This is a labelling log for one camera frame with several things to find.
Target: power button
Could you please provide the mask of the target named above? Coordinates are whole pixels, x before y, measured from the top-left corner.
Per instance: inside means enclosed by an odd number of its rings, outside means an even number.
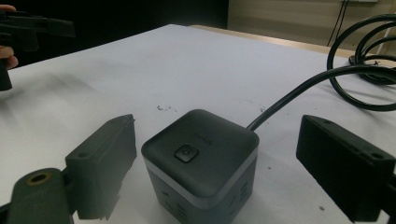
[[[198,152],[199,152],[198,149],[196,149],[192,145],[186,144],[180,147],[175,152],[175,156],[183,162],[189,162],[198,155]]]

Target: gray cube device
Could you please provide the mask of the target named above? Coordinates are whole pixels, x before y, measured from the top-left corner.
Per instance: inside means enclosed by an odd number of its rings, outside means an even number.
[[[183,224],[230,223],[253,188],[257,134],[192,110],[142,147],[157,199]]]

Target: dark background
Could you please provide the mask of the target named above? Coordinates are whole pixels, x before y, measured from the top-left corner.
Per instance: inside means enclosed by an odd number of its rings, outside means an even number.
[[[18,11],[72,21],[76,38],[38,34],[39,50],[14,49],[19,66],[92,48],[167,24],[227,28],[228,0],[6,0]]]

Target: wall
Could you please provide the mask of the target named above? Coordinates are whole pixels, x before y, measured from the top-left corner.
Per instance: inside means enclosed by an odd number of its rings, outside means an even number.
[[[394,13],[394,2],[349,3],[341,33],[365,18]],[[326,46],[341,5],[340,0],[230,0],[228,29]],[[359,30],[341,48],[354,49],[369,29]]]

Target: white table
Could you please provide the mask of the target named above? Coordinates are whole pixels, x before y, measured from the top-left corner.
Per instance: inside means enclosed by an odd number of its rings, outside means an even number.
[[[19,178],[41,168],[62,170],[64,157],[102,124],[133,114],[138,154],[107,223],[177,223],[157,202],[142,145],[196,108],[247,126],[324,71],[326,59],[323,53],[168,25],[11,70],[14,88],[0,92],[0,204],[9,202]],[[346,61],[336,59],[337,65]],[[345,83],[355,91],[376,91],[357,77]],[[256,130],[261,143],[253,194],[233,224],[349,223],[295,158],[304,114],[332,120],[396,155],[396,113],[360,110],[322,82]],[[387,218],[382,214],[378,223]],[[75,216],[75,222],[100,221]]]

